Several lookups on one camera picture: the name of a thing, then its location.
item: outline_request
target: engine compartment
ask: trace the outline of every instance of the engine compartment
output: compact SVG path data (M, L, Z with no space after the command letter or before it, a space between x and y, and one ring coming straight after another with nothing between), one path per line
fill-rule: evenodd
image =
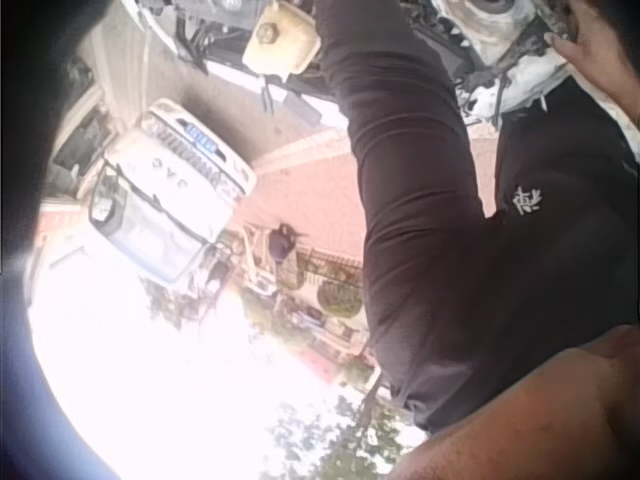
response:
M311 17L313 0L280 0ZM173 10L183 57L247 70L243 54L272 0L139 0L155 15ZM399 0L416 36L449 73L468 124L498 127L501 113L530 105L567 76L544 33L566 24L566 0ZM282 79L286 88L331 99L317 62Z

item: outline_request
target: coolant reservoir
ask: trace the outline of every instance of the coolant reservoir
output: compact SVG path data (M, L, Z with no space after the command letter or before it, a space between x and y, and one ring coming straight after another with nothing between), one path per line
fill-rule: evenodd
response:
M270 2L253 30L242 62L256 73L302 73L320 49L313 18L288 3Z

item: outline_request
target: blue license plate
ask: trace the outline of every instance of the blue license plate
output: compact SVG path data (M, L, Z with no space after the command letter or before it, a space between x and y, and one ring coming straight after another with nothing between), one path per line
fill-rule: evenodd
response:
M196 145L206 153L215 155L215 153L218 151L218 145L216 144L216 142L211 140L206 133L204 133L194 124L187 123L187 125L184 127L184 131L193 139Z

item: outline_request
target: red brick pavement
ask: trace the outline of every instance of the red brick pavement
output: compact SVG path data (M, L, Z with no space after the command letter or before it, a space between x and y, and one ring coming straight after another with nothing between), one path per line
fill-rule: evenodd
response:
M480 197L485 212L495 210L493 172L497 141L472 140ZM361 259L365 222L349 154L267 173L238 209L233 226L250 222L274 228L291 224L304 235L300 243Z

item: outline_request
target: sky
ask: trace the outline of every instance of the sky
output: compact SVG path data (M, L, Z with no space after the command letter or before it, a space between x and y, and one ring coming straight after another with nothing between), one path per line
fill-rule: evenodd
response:
M38 284L34 347L80 435L124 479L255 479L280 402L335 391L275 342L250 348L240 299L178 331L153 321L131 271L79 252Z

